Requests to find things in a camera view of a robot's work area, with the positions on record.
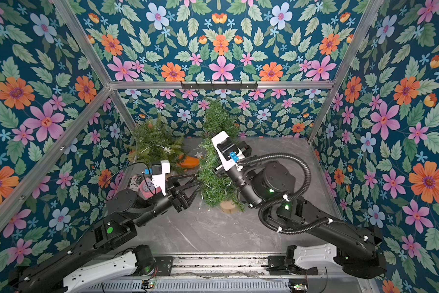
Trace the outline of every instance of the green pine garland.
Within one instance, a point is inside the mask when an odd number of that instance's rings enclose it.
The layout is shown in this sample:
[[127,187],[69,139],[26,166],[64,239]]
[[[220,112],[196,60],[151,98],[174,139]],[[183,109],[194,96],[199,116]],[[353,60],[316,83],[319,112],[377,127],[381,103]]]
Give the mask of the green pine garland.
[[230,116],[228,111],[223,108],[221,102],[218,100],[210,101],[210,108],[206,111],[203,127],[204,141],[200,144],[200,147],[206,150],[206,155],[200,159],[200,170],[197,173],[197,177],[204,183],[202,196],[207,205],[214,207],[223,201],[233,200],[243,211],[244,206],[236,197],[236,188],[231,179],[227,176],[217,178],[213,173],[213,168],[216,168],[221,161],[211,142],[211,138],[225,131],[233,140],[236,140],[239,134],[236,120],[237,117]]
[[133,152],[130,153],[130,161],[143,162],[151,167],[152,162],[168,160],[171,171],[183,173],[183,169],[177,165],[185,158],[183,150],[183,137],[174,138],[173,130],[164,124],[161,119],[147,119],[136,126],[132,135],[135,146],[127,145]]

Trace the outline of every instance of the floral wallpaper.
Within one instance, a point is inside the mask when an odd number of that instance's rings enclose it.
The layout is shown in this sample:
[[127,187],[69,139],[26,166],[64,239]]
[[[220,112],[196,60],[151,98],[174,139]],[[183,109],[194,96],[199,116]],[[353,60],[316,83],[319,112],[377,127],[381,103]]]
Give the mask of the floral wallpaper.
[[[367,2],[83,0],[78,17],[113,80],[318,81],[334,77]],[[188,136],[201,134],[207,97],[220,98],[241,137],[305,137],[325,93],[122,91],[135,120],[161,114]]]
[[129,133],[108,98],[0,234],[0,290],[13,267],[43,262],[107,214],[124,173],[108,179],[128,164]]
[[0,0],[0,204],[100,87],[51,3]]
[[439,292],[439,0],[385,3],[314,141],[344,219],[378,226],[385,293]]

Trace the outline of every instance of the black corrugated cable tube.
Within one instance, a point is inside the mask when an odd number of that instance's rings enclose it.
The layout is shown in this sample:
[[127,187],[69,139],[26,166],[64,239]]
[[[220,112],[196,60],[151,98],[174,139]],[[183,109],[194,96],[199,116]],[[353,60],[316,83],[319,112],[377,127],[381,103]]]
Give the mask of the black corrugated cable tube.
[[[238,161],[237,164],[240,166],[248,166],[248,165],[253,165],[253,164],[257,164],[259,162],[273,160],[273,159],[287,159],[287,160],[297,162],[299,164],[299,166],[304,171],[304,183],[302,184],[301,188],[299,188],[298,191],[296,191],[293,194],[288,196],[288,200],[293,201],[293,200],[299,198],[300,196],[302,196],[309,188],[311,174],[310,174],[310,169],[309,169],[309,166],[307,165],[307,163],[297,155],[293,155],[293,154],[289,154],[289,153],[272,153],[272,154],[267,154],[267,155],[263,155],[263,156],[259,156],[259,157],[243,159],[243,160]],[[260,207],[260,209],[258,210],[258,219],[260,219],[260,222],[262,222],[262,224],[264,226],[266,226],[267,228],[269,228],[273,231],[278,231],[281,234],[286,234],[286,235],[301,234],[301,233],[308,232],[308,231],[310,231],[318,226],[321,226],[323,224],[329,224],[331,222],[345,223],[345,221],[339,220],[339,219],[329,220],[328,218],[323,218],[323,219],[317,220],[315,222],[312,222],[306,226],[303,226],[299,229],[280,229],[279,227],[276,227],[276,226],[274,226],[266,221],[265,212],[270,207],[272,207],[276,204],[281,204],[283,202],[286,202],[286,199],[278,198],[278,199],[264,203]]]

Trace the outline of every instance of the gray marble floor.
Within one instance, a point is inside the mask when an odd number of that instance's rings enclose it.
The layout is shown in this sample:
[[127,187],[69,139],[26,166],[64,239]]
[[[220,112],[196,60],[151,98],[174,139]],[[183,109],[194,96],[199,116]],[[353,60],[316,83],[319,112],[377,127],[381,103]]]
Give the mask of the gray marble floor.
[[[190,155],[202,152],[198,149],[201,140],[185,139]],[[312,158],[312,150],[304,139],[248,138],[253,155],[272,152],[289,152],[303,158],[310,166],[312,182],[304,197],[315,206],[330,212],[328,197],[319,179],[321,176]],[[296,188],[303,182],[301,168],[282,160],[290,173],[296,177]],[[201,196],[192,206],[177,213],[170,209],[145,227],[137,228],[138,236],[117,251],[140,244],[150,245],[153,254],[176,252],[282,252],[288,245],[319,245],[322,240],[309,234],[281,235],[269,230],[258,220],[256,209],[246,209],[244,213],[224,214],[219,208],[208,207]]]

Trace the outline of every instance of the blue connector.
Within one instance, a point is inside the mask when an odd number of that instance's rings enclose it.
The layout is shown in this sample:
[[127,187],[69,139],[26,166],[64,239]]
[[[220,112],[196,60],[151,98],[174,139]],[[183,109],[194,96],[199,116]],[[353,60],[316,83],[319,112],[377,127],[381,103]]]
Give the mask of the blue connector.
[[231,153],[229,153],[229,156],[231,157],[231,159],[233,159],[234,162],[237,163],[237,161],[239,161],[239,157],[236,155],[235,152],[232,151]]

